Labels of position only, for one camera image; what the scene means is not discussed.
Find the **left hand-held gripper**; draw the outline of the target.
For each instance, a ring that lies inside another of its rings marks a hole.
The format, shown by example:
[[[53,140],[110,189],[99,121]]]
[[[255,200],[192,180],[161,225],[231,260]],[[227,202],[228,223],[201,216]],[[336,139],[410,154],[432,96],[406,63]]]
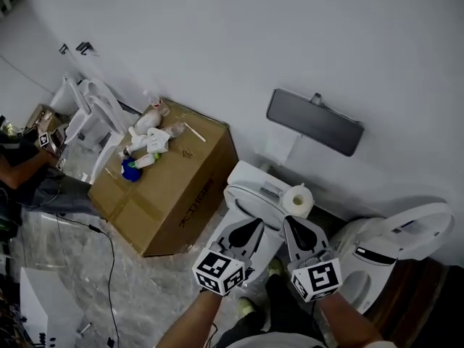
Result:
[[[242,285],[264,232],[260,218],[240,220],[228,225],[216,241],[216,249],[204,247],[192,272],[196,282],[208,291],[226,296]]]

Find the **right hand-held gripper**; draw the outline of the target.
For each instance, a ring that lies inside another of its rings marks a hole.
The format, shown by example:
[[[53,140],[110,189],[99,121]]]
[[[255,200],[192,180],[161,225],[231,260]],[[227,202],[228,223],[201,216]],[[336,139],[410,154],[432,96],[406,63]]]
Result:
[[[335,293],[343,284],[339,258],[328,247],[324,230],[313,222],[287,215],[283,221],[289,253],[290,281],[305,302]]]

